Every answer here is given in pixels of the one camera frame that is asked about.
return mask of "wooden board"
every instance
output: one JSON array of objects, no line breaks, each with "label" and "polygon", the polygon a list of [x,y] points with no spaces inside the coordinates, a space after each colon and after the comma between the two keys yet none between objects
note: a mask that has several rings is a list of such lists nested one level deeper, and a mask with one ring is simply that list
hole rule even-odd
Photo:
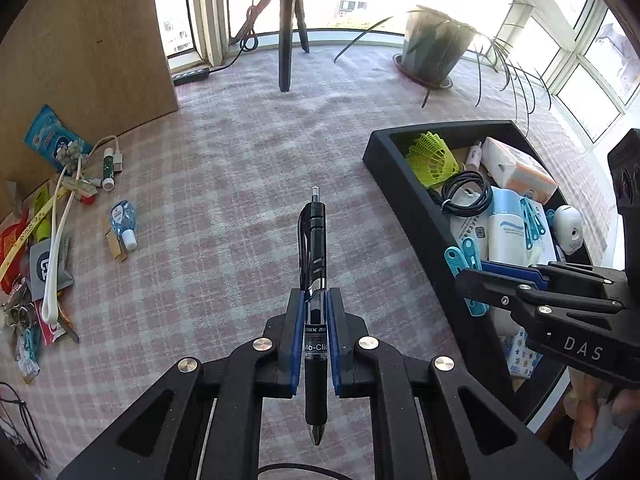
[{"label": "wooden board", "polygon": [[0,218],[52,167],[23,139],[43,104],[96,141],[178,109],[155,0],[29,0],[0,43]]}]

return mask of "potted plant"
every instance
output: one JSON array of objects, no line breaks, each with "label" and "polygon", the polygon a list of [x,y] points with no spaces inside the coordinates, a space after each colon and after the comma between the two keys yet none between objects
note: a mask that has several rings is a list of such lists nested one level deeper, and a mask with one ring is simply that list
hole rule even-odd
[{"label": "potted plant", "polygon": [[[432,88],[451,88],[453,83],[449,78],[449,73],[453,70],[456,63],[462,58],[465,51],[469,51],[474,53],[478,60],[479,92],[476,106],[480,104],[480,99],[482,98],[482,72],[480,63],[480,58],[482,57],[496,72],[498,72],[498,64],[500,64],[504,70],[505,83],[500,89],[500,92],[505,90],[509,84],[511,85],[516,110],[516,122],[518,121],[518,99],[514,80],[518,81],[527,111],[527,133],[529,133],[529,116],[536,109],[536,94],[533,91],[533,86],[527,72],[525,72],[519,64],[518,67],[515,67],[513,63],[508,61],[509,52],[507,50],[507,46],[510,45],[499,38],[489,38],[485,34],[475,30],[470,25],[454,20],[439,10],[417,6],[415,9],[407,11],[407,14],[408,17],[402,54],[396,54],[394,56],[394,61],[405,76],[427,87],[427,93],[424,97],[424,101],[422,102],[422,108],[424,108]],[[383,20],[373,24],[367,30],[363,30],[361,34],[354,38],[354,40],[351,40],[338,53],[334,58],[334,63],[349,49],[349,47],[351,47],[351,45],[356,43],[360,38],[374,30],[376,27],[388,22],[391,18],[392,16],[384,18]],[[521,27],[521,25],[515,25],[513,23],[505,23],[504,25]],[[476,35],[480,35],[488,40],[489,48],[486,52],[482,50],[480,52],[477,50],[468,50],[471,41]],[[520,77],[518,70],[520,70],[520,73],[524,76],[524,79],[526,79],[529,86],[530,97],[532,98],[531,110],[529,110],[529,99],[527,98],[525,85],[522,83],[522,78]],[[551,95],[546,87],[546,83],[538,72],[536,72],[536,75],[548,95],[549,110],[551,110]]]},{"label": "potted plant", "polygon": [[448,87],[449,72],[478,32],[439,10],[418,9],[422,12],[411,12],[407,17],[399,63],[407,75],[427,85]]}]

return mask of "metal screw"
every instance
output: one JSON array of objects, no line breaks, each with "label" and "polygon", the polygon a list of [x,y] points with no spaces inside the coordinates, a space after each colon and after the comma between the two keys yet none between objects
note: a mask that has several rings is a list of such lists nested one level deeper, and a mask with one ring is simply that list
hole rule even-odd
[{"label": "metal screw", "polygon": [[264,352],[273,346],[273,342],[268,337],[259,337],[254,341],[254,348],[258,352]]},{"label": "metal screw", "polygon": [[193,357],[185,357],[184,359],[180,359],[180,362],[178,362],[178,370],[185,374],[193,372],[197,367],[198,362]]},{"label": "metal screw", "polygon": [[446,355],[436,357],[436,360],[433,363],[436,365],[436,368],[438,370],[442,370],[443,372],[448,372],[454,367],[453,359],[451,357],[447,357]]},{"label": "metal screw", "polygon": [[378,340],[375,337],[371,337],[370,335],[366,335],[358,339],[358,344],[360,348],[364,348],[365,350],[373,350],[378,347]]}]

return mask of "plant pot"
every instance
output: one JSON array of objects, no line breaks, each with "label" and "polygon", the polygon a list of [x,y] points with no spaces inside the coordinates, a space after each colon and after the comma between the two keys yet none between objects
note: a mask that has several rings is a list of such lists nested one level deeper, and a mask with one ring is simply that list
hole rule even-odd
[{"label": "plant pot", "polygon": [[478,33],[439,10],[418,6],[406,20],[402,67],[412,76],[440,86]]}]

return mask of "blue clothespin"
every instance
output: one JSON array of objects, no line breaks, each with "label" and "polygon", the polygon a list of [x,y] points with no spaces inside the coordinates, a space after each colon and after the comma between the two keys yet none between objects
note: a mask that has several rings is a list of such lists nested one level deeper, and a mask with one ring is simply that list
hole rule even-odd
[{"label": "blue clothespin", "polygon": [[542,225],[540,216],[538,216],[536,210],[532,208],[529,199],[523,198],[522,200],[520,200],[520,203],[524,204],[527,210],[527,215],[531,218],[531,237],[534,240],[538,240],[538,236],[543,236],[546,233],[546,229]]},{"label": "blue clothespin", "polygon": [[538,226],[536,225],[536,221],[534,220],[535,211],[533,211],[533,209],[531,208],[529,200],[527,200],[526,198],[520,199],[520,206],[522,208],[522,218],[525,225],[525,234],[528,229],[530,240],[532,240],[530,242],[531,247],[529,247],[529,243],[527,243],[527,251],[530,251],[533,247],[533,242],[537,242],[538,240],[540,240],[540,233],[538,232]]},{"label": "blue clothespin", "polygon": [[[444,260],[446,261],[451,273],[455,276],[463,269],[482,270],[480,258],[476,251],[476,243],[473,238],[464,238],[462,240],[463,252],[457,247],[450,247],[444,251]],[[466,307],[469,314],[473,317],[484,316],[489,310],[489,306],[476,300],[468,300],[465,298]]]},{"label": "blue clothespin", "polygon": [[524,220],[524,242],[525,245],[527,247],[527,251],[532,250],[533,248],[533,241],[531,239],[531,220],[529,218],[529,215],[527,214],[527,207],[524,205],[524,202],[522,200],[520,200],[520,209],[522,212],[522,219]]}]

